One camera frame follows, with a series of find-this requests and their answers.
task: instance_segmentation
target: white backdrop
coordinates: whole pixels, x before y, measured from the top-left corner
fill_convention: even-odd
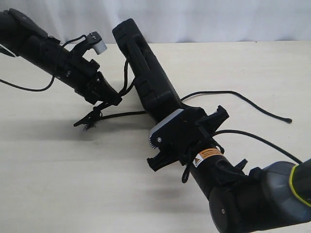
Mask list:
[[[148,42],[311,39],[310,0],[0,0],[62,41],[132,17]]]

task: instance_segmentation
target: white wall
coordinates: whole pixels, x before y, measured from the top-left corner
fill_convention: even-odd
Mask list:
[[[0,0],[69,40],[132,17],[149,42],[311,39],[311,0]]]

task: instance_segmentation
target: yellow-green accent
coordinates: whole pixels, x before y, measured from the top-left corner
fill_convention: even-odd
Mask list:
[[[296,192],[294,186],[293,186],[293,177],[294,177],[294,172],[295,172],[295,169],[298,165],[294,166],[292,168],[292,171],[291,171],[291,174],[290,174],[290,178],[289,178],[289,184],[290,184],[290,188],[292,190],[292,193],[294,194],[294,196],[300,200],[302,203],[304,203],[305,205],[307,205],[308,207],[311,207],[311,203],[307,202],[306,200],[303,200]]]

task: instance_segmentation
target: white table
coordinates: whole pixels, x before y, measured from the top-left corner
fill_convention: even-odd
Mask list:
[[[116,45],[94,58],[116,89],[124,57]],[[232,95],[201,96],[187,104],[230,118],[221,129],[262,136],[301,160],[311,150],[311,42],[154,44],[154,53],[180,96],[198,90],[235,90],[275,114],[270,118]],[[50,76],[23,60],[0,56],[1,78],[32,88]],[[181,183],[179,163],[154,173],[146,162],[148,116],[111,119],[88,132],[73,124],[92,106],[56,81],[44,93],[0,84],[1,233],[216,233],[208,201],[193,178]],[[104,114],[141,110],[133,90]],[[242,135],[220,135],[232,164],[245,169],[285,160],[276,150]],[[268,231],[310,233],[311,223]]]

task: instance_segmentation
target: orange warning label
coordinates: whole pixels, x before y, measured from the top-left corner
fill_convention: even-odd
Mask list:
[[[204,151],[201,151],[200,153],[200,156],[203,158],[203,159],[207,159],[211,156],[214,156],[214,155],[223,155],[219,150],[215,149],[215,148],[212,148],[212,149],[206,149]]]

